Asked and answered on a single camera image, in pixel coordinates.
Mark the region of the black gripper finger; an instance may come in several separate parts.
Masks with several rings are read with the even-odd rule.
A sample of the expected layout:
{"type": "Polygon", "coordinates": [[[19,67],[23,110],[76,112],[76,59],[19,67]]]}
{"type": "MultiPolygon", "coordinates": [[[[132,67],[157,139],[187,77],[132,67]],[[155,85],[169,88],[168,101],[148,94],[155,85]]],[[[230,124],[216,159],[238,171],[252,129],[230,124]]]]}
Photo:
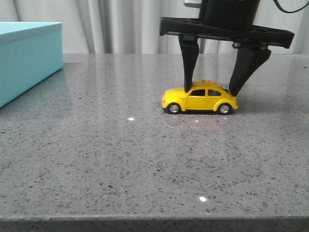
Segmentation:
{"type": "Polygon", "coordinates": [[[230,79],[229,90],[235,97],[250,78],[250,76],[263,64],[271,55],[267,47],[242,47],[238,49],[235,67],[230,79]]]}
{"type": "Polygon", "coordinates": [[[188,92],[192,87],[194,68],[199,55],[198,37],[192,35],[179,35],[183,67],[184,67],[184,90],[188,92]]]}

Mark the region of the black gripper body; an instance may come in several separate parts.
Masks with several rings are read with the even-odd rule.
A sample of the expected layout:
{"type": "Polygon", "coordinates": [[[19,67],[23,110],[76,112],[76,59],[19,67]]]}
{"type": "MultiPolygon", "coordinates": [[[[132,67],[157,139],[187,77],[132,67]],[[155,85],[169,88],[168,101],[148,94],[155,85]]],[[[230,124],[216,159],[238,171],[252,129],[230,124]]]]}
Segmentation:
{"type": "Polygon", "coordinates": [[[294,33],[253,24],[258,6],[257,0],[203,0],[198,18],[162,17],[160,35],[177,35],[181,46],[194,48],[203,38],[288,49],[294,33]]]}

